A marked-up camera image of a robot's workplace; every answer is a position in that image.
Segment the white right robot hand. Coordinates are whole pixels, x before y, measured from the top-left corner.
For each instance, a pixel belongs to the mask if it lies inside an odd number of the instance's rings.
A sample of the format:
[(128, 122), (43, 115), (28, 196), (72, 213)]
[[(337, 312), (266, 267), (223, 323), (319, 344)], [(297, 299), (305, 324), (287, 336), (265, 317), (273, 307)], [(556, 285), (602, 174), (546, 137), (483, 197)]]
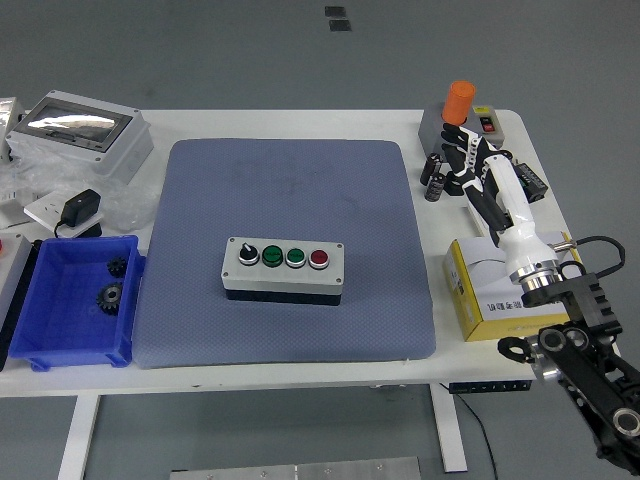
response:
[(475, 211), (505, 254), (506, 274), (527, 290), (560, 280), (559, 261), (537, 235), (528, 200), (512, 164), (512, 154), (481, 135), (449, 123), (442, 149)]

